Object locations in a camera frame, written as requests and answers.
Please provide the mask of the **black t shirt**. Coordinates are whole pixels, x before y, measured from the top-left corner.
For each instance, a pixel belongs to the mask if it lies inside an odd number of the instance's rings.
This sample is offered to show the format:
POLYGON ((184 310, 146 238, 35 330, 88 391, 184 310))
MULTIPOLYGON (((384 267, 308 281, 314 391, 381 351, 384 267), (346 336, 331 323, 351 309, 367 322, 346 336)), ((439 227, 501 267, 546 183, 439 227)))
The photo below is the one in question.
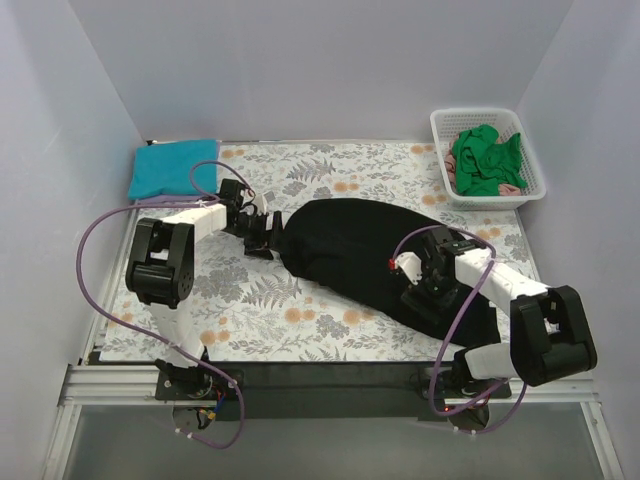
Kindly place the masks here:
POLYGON ((438 223, 415 211, 373 200, 313 200, 289 217, 275 247, 291 275, 442 340, 471 288, 458 286, 448 305, 431 303, 420 314, 402 301, 409 287, 407 277, 389 268, 405 236, 438 223))

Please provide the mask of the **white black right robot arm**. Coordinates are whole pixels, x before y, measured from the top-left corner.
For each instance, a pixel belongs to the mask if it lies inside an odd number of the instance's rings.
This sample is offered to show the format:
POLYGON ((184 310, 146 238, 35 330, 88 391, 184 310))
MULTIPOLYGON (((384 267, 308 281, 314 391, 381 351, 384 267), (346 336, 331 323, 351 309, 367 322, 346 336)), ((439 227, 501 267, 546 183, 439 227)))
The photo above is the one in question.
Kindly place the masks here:
POLYGON ((471 292, 445 335, 453 334, 472 301, 482 298, 509 319, 509 340, 472 346, 455 354, 446 378, 464 397, 475 397, 491 380, 520 379, 537 387, 594 369, 598 357, 579 293, 532 280, 497 259, 495 248, 470 233, 457 239, 446 226, 409 233, 389 261, 409 281, 403 301, 425 316, 453 301, 462 286, 471 292), (420 237, 424 249, 406 249, 420 237))

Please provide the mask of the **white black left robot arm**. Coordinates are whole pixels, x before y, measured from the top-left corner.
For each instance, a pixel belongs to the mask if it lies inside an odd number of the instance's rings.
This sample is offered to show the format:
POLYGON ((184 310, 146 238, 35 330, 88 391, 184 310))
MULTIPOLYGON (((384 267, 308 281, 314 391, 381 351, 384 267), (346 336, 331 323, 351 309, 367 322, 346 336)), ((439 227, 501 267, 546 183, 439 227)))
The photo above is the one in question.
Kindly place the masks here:
POLYGON ((211 373, 197 365, 205 346, 190 318, 197 243, 223 232, 242 239, 247 256, 272 260, 283 231, 282 213, 270 212, 263 195, 245 200, 248 191, 242 182, 225 179, 214 200, 161 219, 142 218, 134 230, 126 287, 148 307, 167 341, 156 365, 183 368, 178 387, 193 400, 205 398, 213 386, 211 373))

